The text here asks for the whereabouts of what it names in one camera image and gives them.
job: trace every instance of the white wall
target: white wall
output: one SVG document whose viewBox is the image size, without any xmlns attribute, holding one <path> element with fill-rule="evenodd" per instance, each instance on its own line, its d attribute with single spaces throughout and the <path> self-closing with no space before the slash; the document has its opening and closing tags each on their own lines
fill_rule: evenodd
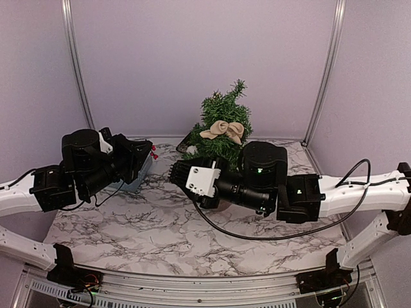
<svg viewBox="0 0 411 308">
<path fill-rule="evenodd" d="M 85 127 L 60 1 L 0 1 L 0 183 L 61 161 L 61 137 Z M 54 213 L 5 216 L 0 225 L 42 241 Z M 0 302 L 22 270 L 0 255 Z"/>
<path fill-rule="evenodd" d="M 255 136 L 302 139 L 336 1 L 72 1 L 93 118 L 126 135 L 186 135 L 241 78 Z"/>
<path fill-rule="evenodd" d="M 372 173 L 411 163 L 411 2 L 348 0 L 338 58 L 310 145 L 323 172 L 343 175 L 368 157 Z M 356 214 L 358 233 L 374 214 Z M 372 256 L 388 308 L 409 307 L 411 237 Z"/>
</svg>

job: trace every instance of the perforated metal strip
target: perforated metal strip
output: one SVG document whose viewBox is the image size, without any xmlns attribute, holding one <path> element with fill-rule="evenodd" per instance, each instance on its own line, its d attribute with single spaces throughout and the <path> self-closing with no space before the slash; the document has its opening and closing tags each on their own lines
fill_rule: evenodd
<svg viewBox="0 0 411 308">
<path fill-rule="evenodd" d="M 67 300 L 68 302 L 76 304 L 90 304 L 90 295 L 88 293 L 71 294 L 69 288 L 54 285 L 46 281 L 33 279 L 31 281 L 31 290 L 57 297 L 61 300 Z M 131 302 L 129 300 L 119 300 L 116 298 L 108 298 L 107 295 L 94 293 L 94 308 L 176 308 L 174 305 L 148 305 L 137 302 Z M 272 302 L 260 305 L 237 305 L 226 306 L 226 308 L 297 308 L 295 300 L 287 300 L 282 302 Z"/>
</svg>

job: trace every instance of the vertical metal rail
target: vertical metal rail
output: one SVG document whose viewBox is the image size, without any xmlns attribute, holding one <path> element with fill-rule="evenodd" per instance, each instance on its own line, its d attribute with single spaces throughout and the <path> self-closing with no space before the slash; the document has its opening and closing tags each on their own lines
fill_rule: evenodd
<svg viewBox="0 0 411 308">
<path fill-rule="evenodd" d="M 74 77 L 76 78 L 78 93 L 80 95 L 80 100 L 82 102 L 83 112 L 87 125 L 93 130 L 96 129 L 94 121 L 92 119 L 89 100 L 87 99 L 87 94 L 85 91 L 82 70 L 80 69 L 80 61 L 78 59 L 76 38 L 74 35 L 74 25 L 73 17 L 71 15 L 71 1 L 62 0 L 62 9 L 63 9 L 63 19 L 64 19 L 64 28 L 66 30 L 66 37 L 69 44 L 69 50 L 71 55 L 71 63 L 74 69 Z"/>
<path fill-rule="evenodd" d="M 344 12 L 345 12 L 345 0 L 337 0 L 337 5 L 335 7 L 333 29 L 331 32 L 331 40 L 329 42 L 328 55 L 327 55 L 327 60 L 326 60 L 326 66 L 324 68 L 324 74 L 322 75 L 320 89 L 317 95 L 317 100 L 315 102 L 313 113 L 311 115 L 310 123 L 308 125 L 306 135 L 302 142 L 303 146 L 308 146 L 310 144 L 310 141 L 313 138 L 314 131 L 320 119 L 321 110 L 324 105 L 324 100 L 326 97 L 329 78 L 331 76 L 331 72 L 333 70 L 335 60 L 337 58 L 337 51 L 338 51 L 338 46 L 340 44 Z"/>
</svg>

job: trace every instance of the table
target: table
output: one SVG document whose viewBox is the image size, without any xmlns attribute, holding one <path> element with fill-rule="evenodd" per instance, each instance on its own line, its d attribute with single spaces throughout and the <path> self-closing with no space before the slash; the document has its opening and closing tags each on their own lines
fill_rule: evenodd
<svg viewBox="0 0 411 308">
<path fill-rule="evenodd" d="M 58 211 L 45 243 L 72 249 L 77 264 L 107 270 L 189 277 L 248 276 L 305 270 L 325 265 L 326 254 L 345 244 L 339 226 L 279 242 L 246 241 L 213 230 L 191 201 L 169 183 L 170 166 L 181 139 L 150 139 L 159 159 L 137 194 L 119 192 L 101 207 L 94 203 L 72 212 Z M 288 175 L 313 173 L 298 142 L 269 140 L 288 150 Z M 102 201 L 113 190 L 98 193 Z M 231 232 L 249 236 L 294 234 L 337 218 L 303 225 L 286 224 L 231 205 L 207 215 Z"/>
</svg>

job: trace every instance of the beige bow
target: beige bow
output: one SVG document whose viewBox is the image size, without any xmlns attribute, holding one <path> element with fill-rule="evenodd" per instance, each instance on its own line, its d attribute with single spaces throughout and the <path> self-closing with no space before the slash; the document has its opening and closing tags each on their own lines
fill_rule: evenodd
<svg viewBox="0 0 411 308">
<path fill-rule="evenodd" d="M 237 122 L 225 122 L 222 120 L 216 121 L 211 125 L 209 130 L 204 130 L 200 133 L 203 138 L 214 139 L 215 137 L 226 134 L 229 136 L 236 144 L 241 144 L 241 138 L 244 133 L 244 126 Z"/>
</svg>

